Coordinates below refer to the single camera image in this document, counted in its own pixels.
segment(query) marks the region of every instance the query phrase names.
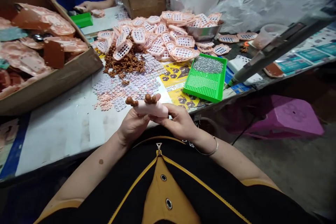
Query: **silver bangle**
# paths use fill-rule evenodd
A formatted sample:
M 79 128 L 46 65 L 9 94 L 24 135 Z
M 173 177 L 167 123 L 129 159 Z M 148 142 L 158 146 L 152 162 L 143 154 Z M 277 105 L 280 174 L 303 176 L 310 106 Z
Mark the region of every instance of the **silver bangle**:
M 212 154 L 214 154 L 214 153 L 218 150 L 218 141 L 217 141 L 217 139 L 216 139 L 214 136 L 212 136 L 212 137 L 214 138 L 214 140 L 215 140 L 216 143 L 217 143 L 217 147 L 216 147 L 216 149 L 215 149 L 214 151 L 210 152 L 209 154 L 204 154 L 204 153 L 200 152 L 200 151 L 196 148 L 196 146 L 195 146 L 195 149 L 196 149 L 199 153 L 201 153 L 202 155 L 205 155 L 205 156 L 211 156 Z

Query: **white container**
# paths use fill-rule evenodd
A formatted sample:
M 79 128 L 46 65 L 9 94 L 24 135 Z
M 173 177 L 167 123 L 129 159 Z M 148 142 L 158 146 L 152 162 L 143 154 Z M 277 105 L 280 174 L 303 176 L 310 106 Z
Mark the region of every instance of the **white container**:
M 267 24 L 260 29 L 260 33 L 253 40 L 252 45 L 261 50 L 270 43 L 276 36 L 287 30 L 287 26 L 281 24 Z

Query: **zipper pull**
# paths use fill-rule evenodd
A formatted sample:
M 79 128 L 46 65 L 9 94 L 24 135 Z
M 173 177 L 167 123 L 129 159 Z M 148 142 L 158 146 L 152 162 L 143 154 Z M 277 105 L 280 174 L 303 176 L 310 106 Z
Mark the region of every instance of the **zipper pull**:
M 158 155 L 158 156 L 161 156 L 161 144 L 162 144 L 162 143 L 156 143 L 156 145 L 157 145 L 157 149 L 158 149 L 158 152 L 157 152 L 157 155 Z

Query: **metal bowl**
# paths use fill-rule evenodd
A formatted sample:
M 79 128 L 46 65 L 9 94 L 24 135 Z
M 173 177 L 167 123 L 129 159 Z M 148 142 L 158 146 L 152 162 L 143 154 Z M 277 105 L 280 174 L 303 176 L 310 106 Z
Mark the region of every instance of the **metal bowl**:
M 209 28 L 196 28 L 187 26 L 187 32 L 190 36 L 194 37 L 195 41 L 210 41 L 217 35 L 217 33 L 219 33 L 223 24 L 224 21 L 219 20 L 217 26 Z

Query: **green tray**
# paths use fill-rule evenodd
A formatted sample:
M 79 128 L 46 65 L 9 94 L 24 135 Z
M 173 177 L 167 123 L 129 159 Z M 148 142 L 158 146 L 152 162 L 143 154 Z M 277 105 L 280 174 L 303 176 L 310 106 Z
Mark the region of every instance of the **green tray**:
M 92 16 L 90 13 L 83 13 L 76 16 L 71 16 L 71 19 L 79 28 L 93 25 Z
M 223 70 L 219 73 L 204 73 L 193 68 L 193 61 L 183 92 L 196 97 L 208 100 L 213 103 L 221 102 L 223 99 L 224 79 L 227 59 L 200 54 L 200 57 L 211 58 L 223 63 Z

